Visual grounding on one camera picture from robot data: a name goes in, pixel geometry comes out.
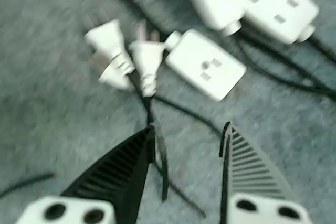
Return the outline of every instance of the grey carpet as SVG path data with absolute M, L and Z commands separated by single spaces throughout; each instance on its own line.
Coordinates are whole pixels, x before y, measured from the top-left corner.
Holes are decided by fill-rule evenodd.
M 186 0 L 137 0 L 166 29 L 206 31 Z M 321 7 L 317 34 L 336 50 L 336 0 Z M 55 170 L 57 178 L 0 201 L 0 223 L 13 223 L 24 207 L 58 194 L 102 154 L 141 129 L 136 97 L 97 82 L 87 59 L 82 18 L 104 9 L 127 36 L 139 21 L 123 0 L 0 0 L 0 188 L 19 178 Z M 336 88 L 335 68 L 307 43 L 293 59 Z M 296 78 L 251 49 L 274 72 Z M 286 176 L 315 223 L 336 219 L 336 109 L 330 100 L 278 85 L 248 70 L 221 103 L 182 81 L 167 67 L 159 93 L 211 118 L 233 121 Z M 155 104 L 169 149 L 171 177 L 207 212 L 200 220 L 174 193 L 160 201 L 160 178 L 149 170 L 138 223 L 218 223 L 222 161 L 219 140 L 204 126 Z

